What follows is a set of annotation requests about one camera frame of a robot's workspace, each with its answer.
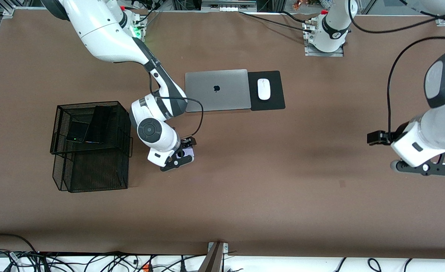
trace mouse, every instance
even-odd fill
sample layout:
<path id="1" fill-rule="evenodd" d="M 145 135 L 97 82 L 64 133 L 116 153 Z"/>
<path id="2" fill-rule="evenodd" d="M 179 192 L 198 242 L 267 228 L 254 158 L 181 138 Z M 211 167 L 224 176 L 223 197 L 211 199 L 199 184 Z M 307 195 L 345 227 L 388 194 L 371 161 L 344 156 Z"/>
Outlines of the mouse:
<path id="1" fill-rule="evenodd" d="M 269 80 L 258 79 L 258 98 L 261 100 L 268 100 L 271 97 L 271 86 Z"/>

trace silver laptop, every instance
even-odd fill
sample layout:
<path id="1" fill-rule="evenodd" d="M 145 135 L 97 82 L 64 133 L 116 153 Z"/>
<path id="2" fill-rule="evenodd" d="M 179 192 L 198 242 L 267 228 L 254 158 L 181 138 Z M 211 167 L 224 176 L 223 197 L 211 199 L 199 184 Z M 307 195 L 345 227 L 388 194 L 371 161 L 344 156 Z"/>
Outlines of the silver laptop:
<path id="1" fill-rule="evenodd" d="M 187 97 L 199 100 L 204 111 L 251 108 L 248 70 L 224 70 L 186 73 Z M 201 111 L 189 101 L 186 112 Z"/>

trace wire basket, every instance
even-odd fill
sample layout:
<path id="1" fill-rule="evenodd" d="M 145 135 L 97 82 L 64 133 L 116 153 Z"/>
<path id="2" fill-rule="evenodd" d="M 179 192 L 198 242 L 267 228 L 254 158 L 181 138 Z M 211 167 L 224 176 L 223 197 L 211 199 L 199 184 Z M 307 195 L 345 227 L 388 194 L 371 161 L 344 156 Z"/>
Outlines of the wire basket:
<path id="1" fill-rule="evenodd" d="M 58 189 L 127 189 L 130 129 L 129 114 L 118 101 L 57 106 L 50 153 Z"/>

